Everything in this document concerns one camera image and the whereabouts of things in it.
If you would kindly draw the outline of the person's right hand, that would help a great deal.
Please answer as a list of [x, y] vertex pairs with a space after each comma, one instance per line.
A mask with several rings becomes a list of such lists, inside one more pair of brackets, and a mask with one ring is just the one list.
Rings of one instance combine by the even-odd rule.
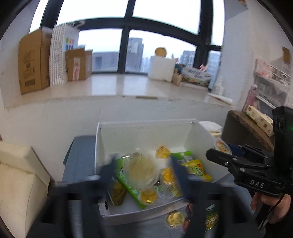
[[270, 197], [256, 192], [250, 206], [255, 212], [256, 223], [260, 224], [267, 219], [269, 219], [269, 223], [276, 223], [289, 213], [291, 196], [285, 194], [280, 197]]

